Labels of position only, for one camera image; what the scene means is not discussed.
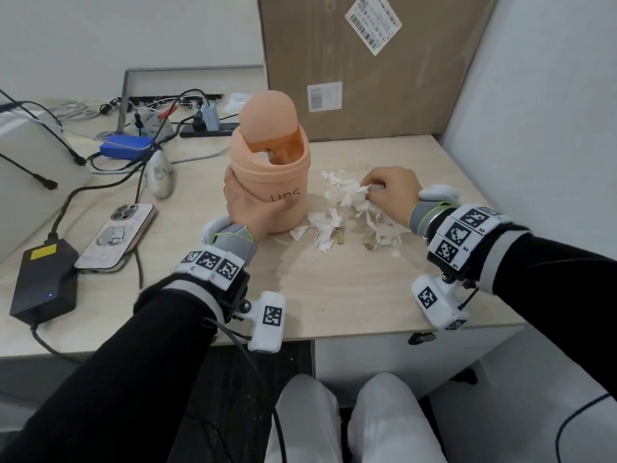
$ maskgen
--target barcode label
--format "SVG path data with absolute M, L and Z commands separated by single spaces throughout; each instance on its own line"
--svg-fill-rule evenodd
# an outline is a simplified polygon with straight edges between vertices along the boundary
M 322 112 L 343 108 L 343 83 L 325 83 L 323 85 L 309 85 L 308 111 Z
M 345 18 L 374 55 L 402 26 L 387 0 L 356 0 Z

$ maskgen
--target person's left hand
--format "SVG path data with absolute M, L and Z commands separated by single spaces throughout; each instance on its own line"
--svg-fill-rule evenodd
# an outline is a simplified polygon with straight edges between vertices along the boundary
M 231 167 L 225 172 L 223 193 L 231 222 L 246 226 L 256 242 L 270 233 L 277 216 L 293 208 L 299 201 L 296 195 L 274 202 L 259 201 L 237 180 Z

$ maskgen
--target white mouse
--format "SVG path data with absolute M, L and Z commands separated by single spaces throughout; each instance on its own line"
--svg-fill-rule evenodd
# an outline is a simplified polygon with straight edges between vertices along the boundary
M 150 192 L 158 200 L 167 198 L 173 188 L 172 173 L 174 166 L 163 150 L 159 149 L 155 152 L 146 164 L 146 177 Z

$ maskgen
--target black sleeve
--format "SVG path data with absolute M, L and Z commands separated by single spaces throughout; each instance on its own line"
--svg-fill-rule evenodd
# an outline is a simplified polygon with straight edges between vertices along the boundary
M 201 302 L 161 291 L 28 420 L 8 462 L 164 463 L 215 330 Z
M 452 211 L 436 218 L 429 238 Z M 470 279 L 479 280 L 490 249 L 508 228 L 490 233 L 473 251 Z M 499 264 L 493 292 L 617 397 L 617 375 L 606 366 L 614 351 L 616 281 L 614 260 L 525 234 Z

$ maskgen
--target leg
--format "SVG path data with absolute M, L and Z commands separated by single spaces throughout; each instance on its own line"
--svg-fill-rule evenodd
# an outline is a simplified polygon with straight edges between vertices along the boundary
M 447 463 L 412 391 L 391 373 L 366 382 L 347 429 L 354 461 Z
M 308 375 L 296 375 L 276 403 L 287 459 L 293 463 L 343 463 L 341 418 L 330 391 Z M 265 463 L 280 463 L 281 449 L 272 421 Z

